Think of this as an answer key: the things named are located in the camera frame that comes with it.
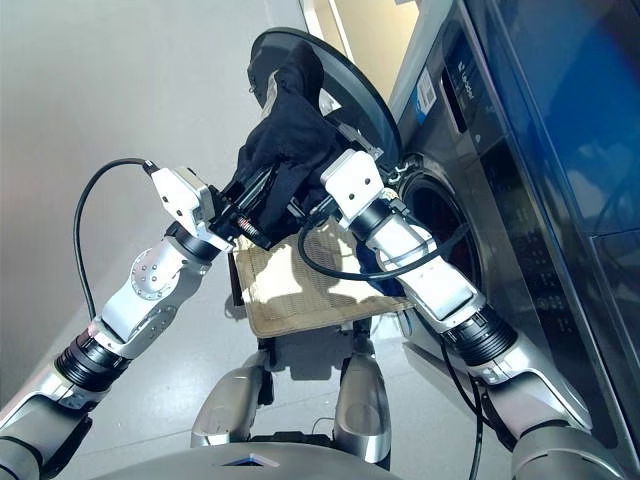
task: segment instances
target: label sticker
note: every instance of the label sticker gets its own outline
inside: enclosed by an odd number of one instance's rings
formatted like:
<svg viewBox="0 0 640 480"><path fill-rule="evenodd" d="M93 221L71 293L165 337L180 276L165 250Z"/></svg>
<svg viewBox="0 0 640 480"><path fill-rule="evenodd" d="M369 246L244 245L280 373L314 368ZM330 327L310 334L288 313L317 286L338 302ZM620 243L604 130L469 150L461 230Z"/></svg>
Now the label sticker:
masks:
<svg viewBox="0 0 640 480"><path fill-rule="evenodd" d="M416 96L418 100L418 108L426 117L429 110L431 110L431 107L433 107L433 104L436 103L436 92L433 89L431 75L426 67L418 79L418 84L416 85Z"/></svg>

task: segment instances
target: black garment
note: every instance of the black garment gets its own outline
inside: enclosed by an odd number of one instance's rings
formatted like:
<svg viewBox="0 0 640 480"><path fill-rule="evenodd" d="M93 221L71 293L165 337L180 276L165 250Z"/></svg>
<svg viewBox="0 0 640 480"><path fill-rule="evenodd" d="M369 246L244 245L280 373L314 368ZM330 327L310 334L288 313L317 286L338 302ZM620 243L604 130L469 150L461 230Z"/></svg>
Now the black garment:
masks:
<svg viewBox="0 0 640 480"><path fill-rule="evenodd" d="M249 134L238 153L233 180L243 183L264 167L275 167L266 198L252 221L274 243L297 232L299 222L287 211L296 198L308 213L327 193L322 172L348 147L337 129L320 114L322 63L301 42L275 74L277 97L271 113Z"/></svg>

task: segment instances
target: black wire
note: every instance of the black wire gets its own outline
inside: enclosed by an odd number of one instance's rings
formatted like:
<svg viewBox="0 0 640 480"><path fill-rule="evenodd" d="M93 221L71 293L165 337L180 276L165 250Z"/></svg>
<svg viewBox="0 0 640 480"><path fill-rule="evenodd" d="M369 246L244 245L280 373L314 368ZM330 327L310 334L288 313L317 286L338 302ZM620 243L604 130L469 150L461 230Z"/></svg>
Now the black wire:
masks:
<svg viewBox="0 0 640 480"><path fill-rule="evenodd" d="M480 392L474 378L469 375L471 389L473 390L473 400L476 404L476 448L473 451L473 461L471 462L471 471L469 472L469 480L475 480L478 476L478 468L480 467L480 454L482 453L482 404L480 403Z"/></svg>
<svg viewBox="0 0 640 480"><path fill-rule="evenodd" d="M332 270L327 267L323 267L322 265L314 262L309 258L307 252L304 249L304 242L309 235L309 232L313 228L313 223L308 222L300 231L300 235L298 235L298 253L300 254L300 258L306 263L309 267L313 268L317 272L322 273L328 277L339 278L341 280L355 280L359 282L369 282L372 280L387 280L389 278L395 278L399 275L403 275L411 270L414 270L418 267L421 267L425 263L429 263L431 260L438 256L444 256L449 252L460 240L464 238L469 230L469 227L466 223L461 224L451 238L449 238L446 242L436 248L433 252L430 252L422 257L420 257L415 262L411 262L408 265L404 265L399 268L395 268L393 270L389 270L386 272L375 272L375 273L351 273L351 272L341 272L339 270ZM427 242L423 243L422 246L424 248L428 248Z"/></svg>
<svg viewBox="0 0 640 480"><path fill-rule="evenodd" d="M84 299L87 302L87 308L89 309L89 318L93 320L96 316L96 307L93 304L93 296L91 295L91 289L89 288L89 282L87 280L87 272L84 269L84 261L82 259L82 249L80 247L80 219L82 218L82 211L84 210L84 205L87 202L87 197L89 193L91 193L91 189L94 187L96 182L100 179L102 175L104 175L107 171L111 170L114 167L118 167L120 165L144 165L145 160L141 158L121 158L118 160L113 160L106 165L103 165L100 170L98 170L93 177L89 180L87 185L84 187L80 198L78 199L78 204L76 205L76 212L73 216L73 252L76 259L76 267L78 268L78 275L80 276L80 284L82 285L82 292L84 293Z"/></svg>
<svg viewBox="0 0 640 480"><path fill-rule="evenodd" d="M335 420L335 418L333 418L333 417L319 417L318 419L316 419L316 421L313 422L313 427L311 427L311 435L314 434L314 432L316 431L316 427L318 426L318 423L320 423L321 420Z"/></svg>
<svg viewBox="0 0 640 480"><path fill-rule="evenodd" d="M465 393L464 388L462 388L462 384L460 383L460 379L458 378L458 375L456 374L456 371L453 369L453 365L451 365L451 359L449 358L449 353L447 352L447 347L446 347L446 345L444 343L444 339L442 337L440 337L440 350L442 352L442 356L444 357L444 363L447 366L447 370L449 371L449 375L451 376L451 379L453 380L453 383L455 384L456 388L458 389L458 393L460 394L460 396L464 400L464 403L467 404L467 407L469 407L471 412L474 415L477 415L478 414L477 408L474 407L473 404L471 403L471 399ZM482 417L482 421L489 428L493 428L491 426L491 422L489 422L489 420L487 418L485 418L484 416Z"/></svg>

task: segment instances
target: beige towel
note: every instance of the beige towel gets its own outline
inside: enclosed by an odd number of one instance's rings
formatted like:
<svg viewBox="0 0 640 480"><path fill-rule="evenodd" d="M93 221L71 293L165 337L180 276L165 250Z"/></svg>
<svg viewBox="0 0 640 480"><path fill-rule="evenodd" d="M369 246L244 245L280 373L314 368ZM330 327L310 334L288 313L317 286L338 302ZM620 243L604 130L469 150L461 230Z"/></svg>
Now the beige towel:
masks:
<svg viewBox="0 0 640 480"><path fill-rule="evenodd" d="M322 275L302 261L297 236L265 252L245 238L234 259L251 330L260 338L338 325L409 308L404 298L385 297L367 282ZM334 270L358 272L355 240L330 220L307 237L307 252Z"/></svg>

